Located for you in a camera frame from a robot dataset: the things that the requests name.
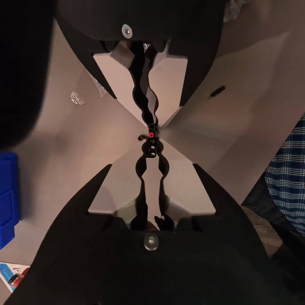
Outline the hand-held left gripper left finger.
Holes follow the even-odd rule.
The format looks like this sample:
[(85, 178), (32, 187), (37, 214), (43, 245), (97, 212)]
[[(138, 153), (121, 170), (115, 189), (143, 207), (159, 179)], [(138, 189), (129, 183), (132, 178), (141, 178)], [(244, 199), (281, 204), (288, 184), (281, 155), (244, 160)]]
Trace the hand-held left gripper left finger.
[(110, 166), (88, 212), (119, 217), (132, 230), (145, 230), (148, 206), (142, 176), (147, 170), (148, 154), (149, 144), (142, 141), (117, 159)]

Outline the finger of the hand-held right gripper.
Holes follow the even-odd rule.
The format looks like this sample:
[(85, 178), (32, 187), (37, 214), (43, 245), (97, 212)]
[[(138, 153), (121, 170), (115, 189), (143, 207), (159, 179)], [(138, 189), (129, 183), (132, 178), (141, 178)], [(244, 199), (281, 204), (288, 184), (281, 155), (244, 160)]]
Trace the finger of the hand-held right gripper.
[(113, 51), (94, 54), (93, 59), (119, 103), (144, 126), (154, 124), (140, 85), (145, 64), (143, 43), (121, 41)]
[(169, 45), (155, 56), (148, 73), (148, 108), (157, 127), (166, 127), (181, 109), (187, 57), (169, 54)]

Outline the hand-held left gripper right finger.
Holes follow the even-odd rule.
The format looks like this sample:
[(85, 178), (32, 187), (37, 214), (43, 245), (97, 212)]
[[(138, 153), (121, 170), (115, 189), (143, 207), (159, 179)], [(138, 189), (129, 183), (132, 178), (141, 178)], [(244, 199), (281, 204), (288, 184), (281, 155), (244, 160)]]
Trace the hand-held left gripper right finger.
[(158, 169), (162, 173), (159, 187), (161, 217), (155, 216), (160, 230), (173, 230), (183, 218), (210, 216), (216, 209), (191, 160), (168, 144), (158, 140)]

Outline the black lego beam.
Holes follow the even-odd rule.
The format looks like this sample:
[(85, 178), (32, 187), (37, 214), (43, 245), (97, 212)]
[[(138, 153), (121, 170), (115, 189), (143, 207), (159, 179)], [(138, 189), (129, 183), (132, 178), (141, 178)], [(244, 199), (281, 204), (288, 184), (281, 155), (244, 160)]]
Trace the black lego beam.
[[(154, 132), (154, 138), (149, 138), (149, 133)], [(151, 123), (148, 125), (148, 152), (147, 158), (155, 158), (156, 157), (156, 143), (157, 143), (158, 129), (155, 123)]]

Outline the lego instruction booklet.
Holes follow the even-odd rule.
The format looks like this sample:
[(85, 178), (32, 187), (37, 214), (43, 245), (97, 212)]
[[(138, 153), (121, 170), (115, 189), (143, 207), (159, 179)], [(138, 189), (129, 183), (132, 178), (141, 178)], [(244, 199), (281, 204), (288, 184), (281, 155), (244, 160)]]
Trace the lego instruction booklet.
[(18, 287), (29, 268), (27, 265), (0, 262), (0, 278), (11, 293)]

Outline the clear plastic scrap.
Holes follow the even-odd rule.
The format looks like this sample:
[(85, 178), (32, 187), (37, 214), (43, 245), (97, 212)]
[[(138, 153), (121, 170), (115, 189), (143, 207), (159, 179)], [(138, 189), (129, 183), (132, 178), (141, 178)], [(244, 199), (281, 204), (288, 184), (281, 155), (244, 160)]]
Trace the clear plastic scrap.
[(70, 95), (71, 101), (76, 105), (84, 105), (85, 101), (77, 91), (72, 91)]

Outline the clear plastic bag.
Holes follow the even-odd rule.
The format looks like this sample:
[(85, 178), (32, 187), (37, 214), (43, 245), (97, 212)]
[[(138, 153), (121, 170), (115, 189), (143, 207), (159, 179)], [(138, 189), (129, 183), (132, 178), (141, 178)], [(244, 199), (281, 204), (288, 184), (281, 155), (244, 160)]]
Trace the clear plastic bag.
[(227, 23), (236, 20), (242, 6), (247, 2), (249, 2), (249, 0), (226, 0), (223, 22)]

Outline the dark blue cloth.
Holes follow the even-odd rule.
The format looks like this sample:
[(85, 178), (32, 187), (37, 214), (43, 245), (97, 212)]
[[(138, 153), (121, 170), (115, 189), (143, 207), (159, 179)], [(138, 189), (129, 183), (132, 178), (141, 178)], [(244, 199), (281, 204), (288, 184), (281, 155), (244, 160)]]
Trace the dark blue cloth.
[(303, 233), (296, 230), (274, 203), (267, 187), (264, 174), (262, 174), (255, 183), (252, 190), (243, 201), (242, 206), (267, 220), (271, 225), (275, 225), (276, 228), (285, 229), (304, 236)]

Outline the grey woven fabric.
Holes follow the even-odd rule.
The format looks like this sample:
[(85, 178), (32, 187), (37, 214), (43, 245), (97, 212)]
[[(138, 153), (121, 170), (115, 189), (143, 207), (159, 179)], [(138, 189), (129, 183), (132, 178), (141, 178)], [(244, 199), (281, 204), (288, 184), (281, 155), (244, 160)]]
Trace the grey woven fabric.
[(283, 245), (282, 239), (266, 219), (246, 207), (241, 206), (241, 208), (254, 226), (268, 256), (272, 257)]

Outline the blue plaid cloth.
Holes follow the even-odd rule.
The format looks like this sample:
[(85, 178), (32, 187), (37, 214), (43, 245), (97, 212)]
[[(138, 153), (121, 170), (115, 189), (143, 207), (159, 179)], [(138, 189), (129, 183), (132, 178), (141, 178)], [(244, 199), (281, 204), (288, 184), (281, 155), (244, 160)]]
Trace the blue plaid cloth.
[(273, 202), (298, 233), (305, 235), (305, 114), (264, 172)]

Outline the blue plastic bin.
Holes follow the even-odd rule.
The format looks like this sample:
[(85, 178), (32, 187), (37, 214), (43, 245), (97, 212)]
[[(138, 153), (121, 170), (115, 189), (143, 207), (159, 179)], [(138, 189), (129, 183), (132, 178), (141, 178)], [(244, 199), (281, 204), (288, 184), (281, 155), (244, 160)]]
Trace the blue plastic bin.
[(17, 155), (0, 154), (0, 249), (15, 237), (19, 223), (19, 171)]

